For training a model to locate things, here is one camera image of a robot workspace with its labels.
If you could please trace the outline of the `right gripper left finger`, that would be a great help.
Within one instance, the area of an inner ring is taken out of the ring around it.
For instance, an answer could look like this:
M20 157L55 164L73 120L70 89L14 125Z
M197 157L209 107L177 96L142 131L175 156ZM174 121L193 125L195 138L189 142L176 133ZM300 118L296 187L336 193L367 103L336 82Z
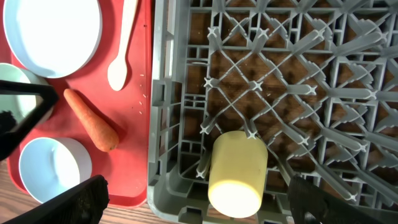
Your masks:
M96 224L108 203L108 182L96 175L6 224Z

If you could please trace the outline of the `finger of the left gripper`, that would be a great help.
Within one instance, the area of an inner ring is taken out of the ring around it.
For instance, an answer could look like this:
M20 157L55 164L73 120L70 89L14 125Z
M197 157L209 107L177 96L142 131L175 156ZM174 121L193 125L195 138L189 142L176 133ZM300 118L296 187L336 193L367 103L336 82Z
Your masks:
M1 108L1 160L7 159L41 121L45 115L55 106L59 100L55 88L50 85L32 83L20 83L1 81L1 96L31 96L42 99L38 105L21 114L18 103L7 102L5 108Z

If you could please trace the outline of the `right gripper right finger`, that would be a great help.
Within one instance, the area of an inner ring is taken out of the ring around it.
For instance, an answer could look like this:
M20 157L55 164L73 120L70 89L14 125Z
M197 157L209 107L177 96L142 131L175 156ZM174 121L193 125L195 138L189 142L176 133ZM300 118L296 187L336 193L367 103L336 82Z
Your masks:
M288 200L295 223L366 224L388 223L380 214L358 210L298 175L288 183Z

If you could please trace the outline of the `green bowl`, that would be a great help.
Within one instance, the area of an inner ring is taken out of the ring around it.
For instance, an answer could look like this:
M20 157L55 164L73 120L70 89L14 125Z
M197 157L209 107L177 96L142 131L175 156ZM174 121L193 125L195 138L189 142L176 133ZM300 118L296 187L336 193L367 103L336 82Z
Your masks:
M43 77L10 63L1 63L1 81L52 86ZM1 95L1 112L10 112L19 125L41 102L43 98L40 95L27 93Z

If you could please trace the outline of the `light blue bowl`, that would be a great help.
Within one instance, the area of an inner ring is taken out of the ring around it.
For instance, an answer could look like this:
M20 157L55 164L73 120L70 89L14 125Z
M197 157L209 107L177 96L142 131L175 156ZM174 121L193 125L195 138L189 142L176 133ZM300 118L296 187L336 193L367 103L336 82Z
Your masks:
M86 148L72 138L41 137L24 146L19 173L26 191L45 203L89 179L92 161Z

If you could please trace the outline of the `orange carrot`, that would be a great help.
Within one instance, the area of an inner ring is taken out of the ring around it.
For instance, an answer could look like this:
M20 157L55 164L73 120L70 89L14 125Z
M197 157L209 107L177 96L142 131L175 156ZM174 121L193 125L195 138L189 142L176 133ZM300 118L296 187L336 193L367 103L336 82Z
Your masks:
M72 89L65 89L64 98L76 114L94 145L103 152L110 152L119 144L117 132L99 117Z

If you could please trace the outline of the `yellow cup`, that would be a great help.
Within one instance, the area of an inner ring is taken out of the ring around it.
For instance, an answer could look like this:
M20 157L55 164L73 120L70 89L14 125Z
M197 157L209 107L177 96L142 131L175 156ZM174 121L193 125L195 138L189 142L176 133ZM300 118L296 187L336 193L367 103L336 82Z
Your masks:
M220 135L213 145L208 186L211 205L223 215L246 218L260 209L268 151L243 131Z

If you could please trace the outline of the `light blue plate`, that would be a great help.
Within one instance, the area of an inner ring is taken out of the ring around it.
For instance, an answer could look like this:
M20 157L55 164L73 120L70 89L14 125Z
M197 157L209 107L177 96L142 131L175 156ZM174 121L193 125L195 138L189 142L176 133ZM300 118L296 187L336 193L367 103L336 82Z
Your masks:
M102 34L98 0L5 0L3 26L15 58L44 78L63 78L94 56Z

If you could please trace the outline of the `white plastic spoon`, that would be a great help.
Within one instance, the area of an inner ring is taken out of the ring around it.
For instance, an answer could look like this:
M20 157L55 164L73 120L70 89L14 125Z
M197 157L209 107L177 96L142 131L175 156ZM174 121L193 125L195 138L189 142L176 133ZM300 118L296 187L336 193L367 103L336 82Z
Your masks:
M122 90L127 77L126 54L134 24L138 0L124 0L118 54L108 67L108 83L114 91Z

